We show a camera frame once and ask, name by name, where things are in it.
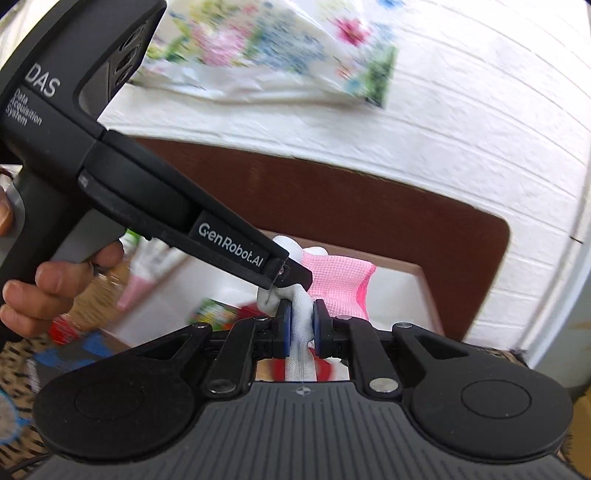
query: floral fabric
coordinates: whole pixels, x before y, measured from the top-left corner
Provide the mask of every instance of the floral fabric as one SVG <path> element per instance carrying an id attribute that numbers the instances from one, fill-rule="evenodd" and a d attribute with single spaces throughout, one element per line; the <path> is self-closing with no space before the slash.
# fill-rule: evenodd
<path id="1" fill-rule="evenodd" d="M 132 82 L 217 100 L 382 106 L 401 0 L 171 0 Z"/>

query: white brick wall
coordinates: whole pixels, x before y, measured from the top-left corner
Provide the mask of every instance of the white brick wall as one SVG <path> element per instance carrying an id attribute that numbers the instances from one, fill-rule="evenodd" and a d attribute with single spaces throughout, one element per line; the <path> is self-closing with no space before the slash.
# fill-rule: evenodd
<path id="1" fill-rule="evenodd" d="M 355 168 L 504 217 L 508 254 L 467 339 L 512 347 L 558 272 L 583 195 L 591 147 L 586 4 L 407 0 L 400 27 L 385 111 L 214 105 L 126 87 L 103 120 L 133 134 Z"/>

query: pink waffle-textured cloth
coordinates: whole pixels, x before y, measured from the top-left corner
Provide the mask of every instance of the pink waffle-textured cloth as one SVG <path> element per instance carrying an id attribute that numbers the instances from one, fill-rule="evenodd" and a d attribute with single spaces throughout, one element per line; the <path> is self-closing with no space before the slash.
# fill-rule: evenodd
<path id="1" fill-rule="evenodd" d="M 375 265 L 357 258 L 302 252 L 302 265 L 312 272 L 312 300 L 323 299 L 332 317 L 351 315 L 368 320 L 365 298 Z"/>

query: black round joint cover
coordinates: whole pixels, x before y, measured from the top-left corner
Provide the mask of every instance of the black round joint cover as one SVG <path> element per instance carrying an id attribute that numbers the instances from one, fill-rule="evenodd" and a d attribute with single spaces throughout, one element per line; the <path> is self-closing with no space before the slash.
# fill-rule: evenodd
<path id="1" fill-rule="evenodd" d="M 410 410 L 437 443 L 484 461 L 553 453 L 572 418 L 558 383 L 481 352 L 432 362 Z"/>
<path id="2" fill-rule="evenodd" d="M 189 386 L 162 362 L 115 357 L 54 379 L 34 404 L 35 424 L 53 453 L 126 462 L 170 444 L 194 409 Z"/>

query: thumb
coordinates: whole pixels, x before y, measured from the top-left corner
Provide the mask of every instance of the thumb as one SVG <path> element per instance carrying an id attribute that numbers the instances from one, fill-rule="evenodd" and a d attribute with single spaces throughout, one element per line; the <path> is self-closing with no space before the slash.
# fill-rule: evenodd
<path id="1" fill-rule="evenodd" d="M 0 236 L 6 235 L 12 226 L 12 207 L 6 193 L 0 188 Z"/>

